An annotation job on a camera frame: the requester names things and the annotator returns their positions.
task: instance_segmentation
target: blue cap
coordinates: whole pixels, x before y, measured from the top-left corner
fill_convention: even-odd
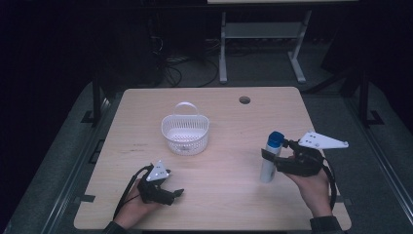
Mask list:
[[[267,144],[270,147],[278,148],[282,145],[283,140],[284,140],[284,135],[283,134],[281,134],[279,132],[272,132],[268,136]]]

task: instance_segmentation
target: white basket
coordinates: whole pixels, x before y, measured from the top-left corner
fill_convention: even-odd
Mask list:
[[[195,109],[195,115],[179,115],[176,110],[179,106],[188,105]],[[179,155],[196,155],[207,147],[209,120],[200,115],[197,106],[184,101],[179,103],[162,121],[162,134],[168,141],[172,152]]]

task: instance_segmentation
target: spray can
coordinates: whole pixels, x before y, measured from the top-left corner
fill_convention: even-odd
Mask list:
[[[284,135],[279,132],[272,132],[268,136],[267,145],[265,146],[265,150],[276,154],[277,157],[280,156],[282,151],[282,142],[284,140]],[[274,162],[269,161],[267,159],[262,159],[262,166],[261,166],[261,175],[260,180],[261,182],[271,182],[274,178],[274,174],[276,172],[276,167],[274,166]]]

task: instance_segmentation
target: sleeve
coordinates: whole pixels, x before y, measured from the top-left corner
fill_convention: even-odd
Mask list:
[[[120,225],[118,225],[118,223],[111,221],[104,228],[102,234],[129,234],[129,232]]]
[[[310,219],[313,234],[344,234],[335,216],[322,216]]]

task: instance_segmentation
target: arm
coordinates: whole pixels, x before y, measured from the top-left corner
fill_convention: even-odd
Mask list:
[[[102,233],[104,234],[127,234],[128,229],[134,227],[141,219],[152,211],[160,208],[162,205],[158,203],[145,204],[139,197],[136,180],[130,193],[128,194],[124,206],[119,210],[119,213],[111,221]]]
[[[323,170],[318,175],[308,177],[285,175],[297,184],[301,197],[313,214],[310,223],[314,234],[344,233],[330,209],[328,178]]]

